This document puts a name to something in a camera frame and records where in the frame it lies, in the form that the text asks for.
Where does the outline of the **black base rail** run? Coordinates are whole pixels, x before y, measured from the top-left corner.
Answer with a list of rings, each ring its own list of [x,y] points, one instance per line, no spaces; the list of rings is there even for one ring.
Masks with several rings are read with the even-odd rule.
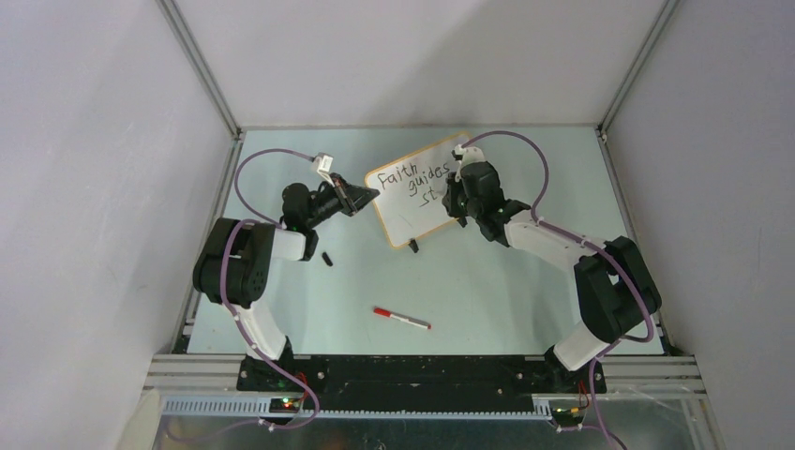
[[[586,367],[524,355],[305,355],[278,365],[245,357],[237,391],[286,393],[324,413],[532,413],[542,394],[607,391],[600,367],[591,382]]]

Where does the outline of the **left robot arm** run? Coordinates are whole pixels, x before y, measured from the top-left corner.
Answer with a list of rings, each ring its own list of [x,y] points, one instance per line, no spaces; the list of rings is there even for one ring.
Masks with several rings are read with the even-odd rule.
[[[213,225],[193,268],[193,288],[232,315],[247,356],[264,361],[260,377],[272,389],[292,386],[296,365],[284,356],[288,337],[261,301],[271,262],[310,261],[319,242],[317,226],[336,214],[352,217],[379,195],[333,172],[314,190],[301,183],[285,187],[276,224],[222,217]]]

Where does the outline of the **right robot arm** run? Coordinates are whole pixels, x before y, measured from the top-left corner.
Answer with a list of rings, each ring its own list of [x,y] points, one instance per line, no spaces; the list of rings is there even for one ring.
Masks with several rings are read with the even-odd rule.
[[[621,341],[654,338],[652,315],[661,299],[631,239],[591,239],[549,223],[530,205],[505,198],[488,162],[448,174],[442,204],[460,224],[473,219],[489,242],[531,253],[573,277],[580,319],[547,351],[545,377],[554,390],[572,390],[583,378],[582,367]]]

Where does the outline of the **white whiteboard yellow frame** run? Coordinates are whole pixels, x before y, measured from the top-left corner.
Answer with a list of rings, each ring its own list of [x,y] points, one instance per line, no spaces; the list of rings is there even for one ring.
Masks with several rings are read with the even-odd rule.
[[[459,132],[370,171],[365,185],[379,191],[373,201],[387,242],[403,248],[454,219],[442,198],[447,175],[458,168],[452,151],[471,138]]]

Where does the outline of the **red whiteboard marker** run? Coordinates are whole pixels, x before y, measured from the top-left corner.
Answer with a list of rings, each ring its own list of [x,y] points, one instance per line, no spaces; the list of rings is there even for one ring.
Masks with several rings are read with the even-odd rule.
[[[413,317],[406,316],[404,314],[399,314],[399,313],[396,313],[394,311],[391,311],[391,310],[388,310],[388,309],[385,309],[385,308],[375,307],[373,309],[373,312],[375,314],[379,315],[379,316],[382,316],[382,317],[385,317],[385,318],[389,318],[389,319],[393,319],[393,320],[397,320],[397,321],[400,321],[402,323],[407,323],[407,324],[410,324],[410,325],[413,325],[413,326],[416,326],[416,327],[419,327],[419,328],[423,328],[423,329],[426,329],[426,330],[430,330],[432,328],[432,325],[429,322],[424,322],[424,321],[415,319]]]

